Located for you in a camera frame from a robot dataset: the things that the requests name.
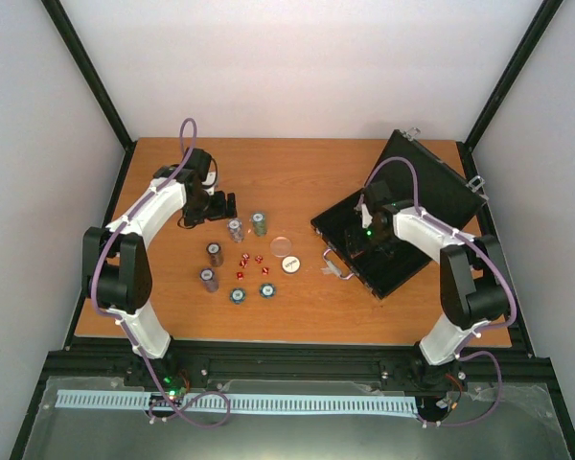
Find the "white dealer button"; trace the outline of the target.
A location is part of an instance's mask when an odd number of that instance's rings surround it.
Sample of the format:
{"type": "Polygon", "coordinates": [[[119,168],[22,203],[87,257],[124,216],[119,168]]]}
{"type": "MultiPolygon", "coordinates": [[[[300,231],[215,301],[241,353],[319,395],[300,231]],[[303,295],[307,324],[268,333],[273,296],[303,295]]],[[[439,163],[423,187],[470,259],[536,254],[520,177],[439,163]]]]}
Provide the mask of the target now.
{"type": "Polygon", "coordinates": [[[282,270],[286,274],[295,274],[301,267],[300,259],[296,256],[286,256],[281,262],[282,270]]]}

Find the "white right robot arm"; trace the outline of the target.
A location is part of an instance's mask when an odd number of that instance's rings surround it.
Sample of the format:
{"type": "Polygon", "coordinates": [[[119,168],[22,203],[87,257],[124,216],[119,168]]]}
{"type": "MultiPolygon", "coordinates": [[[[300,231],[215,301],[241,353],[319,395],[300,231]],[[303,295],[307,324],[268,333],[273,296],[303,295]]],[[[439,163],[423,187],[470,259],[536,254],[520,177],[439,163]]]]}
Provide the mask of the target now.
{"type": "Polygon", "coordinates": [[[516,299],[485,240],[434,217],[415,196],[395,198],[383,181],[362,189],[356,211],[368,237],[407,242],[439,265],[442,314],[419,342],[426,364],[459,358],[472,337],[515,312],[516,299]]]}

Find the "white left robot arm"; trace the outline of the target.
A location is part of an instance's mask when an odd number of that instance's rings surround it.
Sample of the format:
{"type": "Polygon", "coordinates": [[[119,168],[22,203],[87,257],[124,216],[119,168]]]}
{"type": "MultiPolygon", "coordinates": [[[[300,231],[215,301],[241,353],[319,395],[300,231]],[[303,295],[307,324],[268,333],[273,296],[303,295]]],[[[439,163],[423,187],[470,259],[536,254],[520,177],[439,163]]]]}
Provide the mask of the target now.
{"type": "Polygon", "coordinates": [[[178,379],[180,362],[167,353],[172,338],[150,302],[148,248],[176,213],[187,228],[235,218],[236,196],[219,191],[218,180],[215,158],[203,149],[188,150],[181,163],[157,170],[124,214],[89,228],[82,239],[83,295],[122,327],[136,355],[149,358],[146,372],[159,385],[178,379]]]}

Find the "black poker set case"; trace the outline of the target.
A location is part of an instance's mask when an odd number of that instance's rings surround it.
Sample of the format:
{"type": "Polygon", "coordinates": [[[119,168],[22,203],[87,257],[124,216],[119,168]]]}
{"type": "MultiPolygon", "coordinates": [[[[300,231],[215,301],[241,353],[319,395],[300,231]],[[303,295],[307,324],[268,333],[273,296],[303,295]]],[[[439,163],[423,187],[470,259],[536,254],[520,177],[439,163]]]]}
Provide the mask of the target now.
{"type": "Polygon", "coordinates": [[[311,225],[352,275],[387,297],[450,242],[433,217],[463,229],[486,200],[442,159],[394,130],[364,186],[312,219],[311,225]]]}

